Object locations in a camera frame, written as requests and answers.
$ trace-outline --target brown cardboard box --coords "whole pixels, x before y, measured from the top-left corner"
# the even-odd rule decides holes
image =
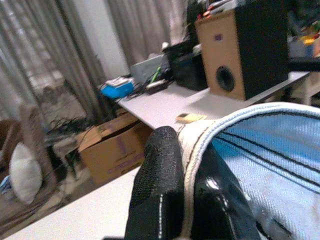
[[[78,151],[97,185],[140,166],[152,129],[126,113],[77,136]]]

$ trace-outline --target white wall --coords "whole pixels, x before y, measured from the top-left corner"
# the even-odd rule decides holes
[[[105,0],[73,0],[92,48],[109,79],[129,73],[124,52]]]

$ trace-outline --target white desk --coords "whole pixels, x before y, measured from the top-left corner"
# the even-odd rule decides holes
[[[293,85],[292,97],[301,99],[305,105],[311,105],[312,96],[317,93],[320,93],[320,73],[312,72],[305,81]]]
[[[195,92],[172,84],[152,96],[142,95],[130,101],[121,100],[119,104],[154,129],[161,126],[178,129],[180,125],[175,123],[175,119],[183,112],[208,115],[210,119],[221,118],[264,100],[307,75],[307,72],[291,73],[288,80],[247,101],[215,96],[208,89]],[[123,237],[137,172],[138,168],[6,239],[101,240],[105,236]]]
[[[208,116],[208,119],[219,119],[269,98],[308,74],[291,72],[288,80],[246,101],[213,95],[208,88],[197,92],[174,83],[168,89],[151,96],[144,94],[131,100],[123,99],[119,104],[153,129],[171,126],[177,130],[181,125],[175,119],[182,113],[202,114]]]

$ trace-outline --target white pillow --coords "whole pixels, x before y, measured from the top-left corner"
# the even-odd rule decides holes
[[[42,184],[39,163],[21,142],[15,147],[9,166],[13,191],[24,204],[31,204]]]

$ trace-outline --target wooden speaker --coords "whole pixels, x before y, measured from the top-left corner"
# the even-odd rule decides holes
[[[259,0],[195,23],[213,94],[247,100],[288,79],[282,3]]]

